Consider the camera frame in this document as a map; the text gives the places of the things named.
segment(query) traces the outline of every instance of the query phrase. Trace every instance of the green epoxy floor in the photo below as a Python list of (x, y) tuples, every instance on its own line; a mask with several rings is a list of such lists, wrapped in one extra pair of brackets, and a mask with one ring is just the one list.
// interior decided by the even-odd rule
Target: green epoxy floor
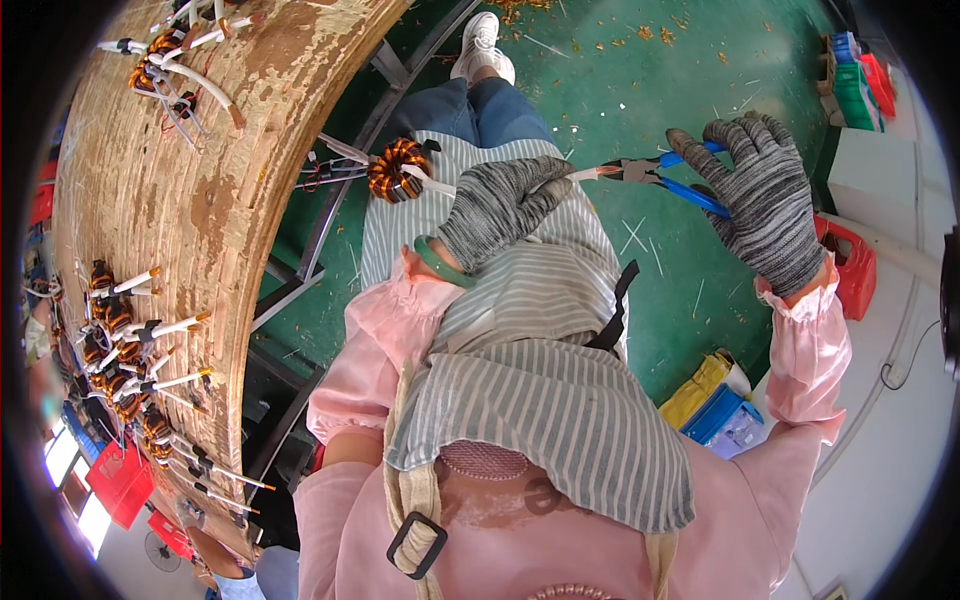
[[(404, 15), (388, 35), (401, 59), (451, 4), (420, 0)], [(550, 12), (519, 8), (522, 17), (501, 26), (499, 46), (516, 66), (516, 86), (549, 128), (557, 128), (558, 146), (564, 153), (573, 151), (570, 161), (578, 169), (622, 156), (656, 156), (658, 144), (666, 145), (666, 128), (699, 136), (714, 118), (714, 108), (722, 118), (733, 118), (728, 113), (750, 98), (744, 111), (755, 108), (787, 124), (812, 171), (827, 126), (814, 91), (818, 35), (831, 31), (817, 0), (603, 0), (570, 1), (564, 7), (566, 17), (557, 1)], [(643, 25), (654, 34), (649, 40), (636, 32)], [(675, 36), (672, 46), (661, 41), (660, 27)], [(458, 34), (438, 54), (459, 50)], [(444, 81), (449, 66), (431, 61), (415, 89)], [(351, 139), (384, 86), (369, 69), (358, 74), (324, 130)], [(698, 180), (684, 165), (667, 173), (684, 182)], [(648, 395), (662, 403), (705, 353), (720, 347), (729, 349), (756, 382), (768, 367), (770, 309), (756, 299), (751, 271), (726, 252), (700, 210), (655, 186), (601, 180), (584, 187), (615, 250), (625, 248), (621, 265), (636, 259), (640, 266), (630, 290), (629, 364)], [(290, 199), (274, 254), (292, 266), (322, 199), (321, 193), (299, 191)], [(358, 280), (349, 284), (355, 274), (350, 249), (359, 264), (366, 202), (364, 186), (354, 185), (324, 246), (323, 281), (252, 336), (253, 344), (285, 356), (298, 372), (308, 373), (311, 363), (329, 365), (342, 347), (344, 307), (360, 291)], [(630, 232), (624, 225), (634, 228), (644, 218), (637, 236), (649, 252), (636, 241), (627, 243)], [(265, 276), (261, 297), (278, 285)]]

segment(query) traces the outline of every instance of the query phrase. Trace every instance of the pliers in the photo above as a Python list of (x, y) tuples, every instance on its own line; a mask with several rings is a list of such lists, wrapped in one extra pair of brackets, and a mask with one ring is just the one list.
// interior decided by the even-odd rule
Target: pliers
[[(711, 154), (725, 152), (727, 150), (716, 142), (707, 141), (704, 142), (704, 146), (707, 147), (707, 150)], [(724, 219), (730, 219), (730, 212), (722, 204), (710, 196), (683, 185), (678, 181), (661, 177), (657, 173), (657, 169), (661, 167), (672, 167), (673, 165), (680, 164), (681, 162), (684, 162), (684, 160), (675, 152), (668, 152), (666, 154), (657, 156), (656, 158), (640, 158), (636, 160), (632, 158), (618, 158), (617, 160), (611, 160), (610, 162), (605, 162), (603, 164), (604, 167), (617, 168), (616, 171), (611, 173), (603, 173), (603, 176), (611, 180), (629, 181), (633, 183), (653, 183), (654, 185), (659, 185), (660, 187), (670, 190), (681, 198), (700, 206), (704, 210), (708, 210), (714, 214), (717, 214)]]

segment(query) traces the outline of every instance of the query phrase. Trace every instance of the wooden table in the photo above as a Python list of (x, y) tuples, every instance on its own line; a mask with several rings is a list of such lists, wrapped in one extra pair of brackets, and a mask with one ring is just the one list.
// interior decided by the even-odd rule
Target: wooden table
[[(233, 40), (188, 52), (181, 63), (198, 72), (206, 67), (246, 127), (236, 130), (201, 92), (196, 112), (211, 136), (196, 150), (171, 129), (157, 100), (127, 87), (137, 55), (95, 51), (82, 74), (60, 150), (53, 222), (57, 268), (74, 307), (71, 325), (83, 316), (75, 259), (87, 269), (106, 259), (118, 281), (162, 267), (156, 281), (163, 293), (135, 299), (137, 319), (172, 322), (212, 312), (201, 331), (158, 343), (178, 346), (161, 380), (213, 368), (212, 395), (192, 384), (174, 390), (197, 395), (210, 414), (173, 402), (167, 412), (181, 433), (233, 470), (242, 470), (240, 413), (253, 309), (287, 198), (340, 94), (410, 4), (251, 0), (228, 7), (228, 20), (259, 12), (263, 21)], [(156, 0), (132, 0), (103, 39), (149, 43), (164, 10)], [(207, 24), (204, 33), (211, 29)], [(180, 91), (198, 88), (181, 76), (173, 81)], [(159, 508), (173, 517), (163, 499), (187, 487), (169, 473), (155, 469), (155, 475)], [(240, 486), (219, 474), (214, 482), (242, 501)], [(207, 511), (208, 531), (252, 560), (246, 526), (234, 525), (220, 502), (198, 504)]]

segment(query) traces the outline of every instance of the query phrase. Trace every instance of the shoe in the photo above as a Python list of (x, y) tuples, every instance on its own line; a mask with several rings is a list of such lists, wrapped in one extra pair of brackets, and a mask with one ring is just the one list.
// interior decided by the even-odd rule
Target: shoe
[(473, 74), (482, 66), (491, 66), (496, 74), (513, 85), (516, 81), (514, 64), (496, 47), (500, 20), (492, 12), (480, 12), (464, 28), (464, 43), (460, 58), (450, 69), (450, 79), (463, 77), (467, 85), (474, 84)]

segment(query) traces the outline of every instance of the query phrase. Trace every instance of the gray striped apron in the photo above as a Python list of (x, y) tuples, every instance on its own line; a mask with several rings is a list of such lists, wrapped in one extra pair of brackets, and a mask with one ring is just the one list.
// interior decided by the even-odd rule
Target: gray striped apron
[[(485, 150), (442, 133), (415, 138), (440, 142), (434, 178), (451, 184), (481, 162), (561, 156), (539, 140)], [(364, 285), (389, 277), (402, 244), (435, 234), (452, 202), (429, 190), (402, 204), (372, 199)], [(410, 471), (459, 440), (496, 444), (545, 469), (578, 506), (644, 533), (679, 531), (694, 518), (679, 434), (618, 358), (622, 336), (615, 353), (584, 347), (613, 314), (619, 265), (579, 184), (534, 235), (541, 243), (489, 261), (447, 309), (384, 459)]]

